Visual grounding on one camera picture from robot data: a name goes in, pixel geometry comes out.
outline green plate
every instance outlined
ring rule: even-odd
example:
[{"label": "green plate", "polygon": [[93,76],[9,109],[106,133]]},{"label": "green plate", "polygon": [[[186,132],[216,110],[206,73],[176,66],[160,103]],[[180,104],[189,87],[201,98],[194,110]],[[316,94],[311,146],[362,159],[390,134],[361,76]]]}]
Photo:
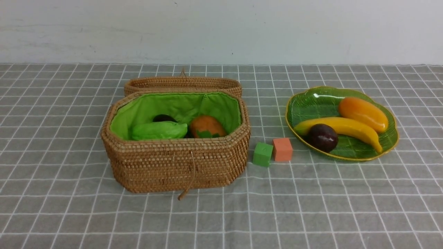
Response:
[{"label": "green plate", "polygon": [[[319,117],[339,117],[338,104],[343,98],[351,96],[373,103],[388,117],[388,130],[379,134],[379,141],[383,148],[383,152],[381,154],[377,154],[370,145],[365,144],[356,138],[345,135],[339,135],[337,147],[331,152],[326,153],[308,144],[305,140],[303,140],[303,137],[299,136],[294,131],[294,127],[299,122],[304,120]],[[374,102],[365,94],[351,89],[319,86],[311,88],[304,93],[299,93],[292,96],[288,101],[288,105],[286,106],[286,123],[294,135],[311,149],[336,159],[348,161],[361,162],[376,159],[394,149],[399,141],[399,134],[393,114],[384,106]]]}]

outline fake fruit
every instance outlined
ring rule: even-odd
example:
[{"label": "fake fruit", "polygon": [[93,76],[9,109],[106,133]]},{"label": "fake fruit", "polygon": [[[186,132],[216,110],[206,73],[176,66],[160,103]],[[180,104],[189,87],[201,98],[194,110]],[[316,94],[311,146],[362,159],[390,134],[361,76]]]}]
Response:
[{"label": "fake fruit", "polygon": [[357,98],[346,97],[338,105],[338,112],[342,117],[360,121],[373,128],[377,133],[388,129],[387,116],[375,105]]},{"label": "fake fruit", "polygon": [[[166,114],[159,114],[159,115],[155,116],[154,119],[152,120],[152,122],[162,122],[162,121],[171,121],[171,122],[178,123],[177,120],[175,120],[173,117],[166,115]],[[192,138],[192,133],[191,133],[189,126],[187,126],[187,130],[188,131],[187,131],[184,138]]]},{"label": "fake fruit", "polygon": [[329,153],[338,144],[338,135],[335,130],[326,124],[315,124],[309,129],[307,141],[313,147]]},{"label": "fake fruit", "polygon": [[172,121],[138,124],[132,128],[132,140],[149,139],[178,139],[183,138],[188,131],[187,124]]},{"label": "fake fruit", "polygon": [[294,130],[300,136],[306,136],[312,126],[325,124],[335,130],[337,134],[351,136],[371,145],[377,153],[382,153],[383,148],[378,141],[377,132],[368,125],[354,119],[344,117],[321,117],[309,119],[298,123]]},{"label": "fake fruit", "polygon": [[200,115],[190,124],[190,130],[195,138],[214,138],[226,136],[227,132],[223,125],[209,115]]}]

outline orange mango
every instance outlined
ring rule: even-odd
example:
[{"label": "orange mango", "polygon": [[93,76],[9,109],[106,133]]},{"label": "orange mango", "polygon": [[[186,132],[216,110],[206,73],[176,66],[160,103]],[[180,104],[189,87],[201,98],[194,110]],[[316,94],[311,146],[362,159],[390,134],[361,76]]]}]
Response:
[{"label": "orange mango", "polygon": [[340,101],[338,112],[342,117],[357,120],[373,128],[377,133],[388,129],[387,116],[375,105],[357,97],[346,97]]}]

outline yellow banana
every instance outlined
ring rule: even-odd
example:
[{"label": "yellow banana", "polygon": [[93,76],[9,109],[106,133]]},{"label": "yellow banana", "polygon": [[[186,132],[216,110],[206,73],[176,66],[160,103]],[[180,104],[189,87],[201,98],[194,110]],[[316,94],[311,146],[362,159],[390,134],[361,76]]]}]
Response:
[{"label": "yellow banana", "polygon": [[382,153],[383,148],[378,141],[377,132],[368,125],[354,119],[344,117],[321,117],[309,119],[298,123],[294,130],[300,136],[306,136],[309,129],[316,124],[325,124],[332,127],[337,134],[351,136],[371,145],[377,153]]}]

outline green fabric lining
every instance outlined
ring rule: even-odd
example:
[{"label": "green fabric lining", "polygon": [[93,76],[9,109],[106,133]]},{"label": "green fabric lining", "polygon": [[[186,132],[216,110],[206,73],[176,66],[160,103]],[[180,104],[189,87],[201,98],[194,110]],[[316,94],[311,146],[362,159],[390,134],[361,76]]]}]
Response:
[{"label": "green fabric lining", "polygon": [[240,105],[225,93],[147,93],[117,110],[111,121],[111,132],[123,140],[131,140],[133,126],[151,123],[159,114],[188,125],[197,116],[210,115],[228,134],[241,125]]}]

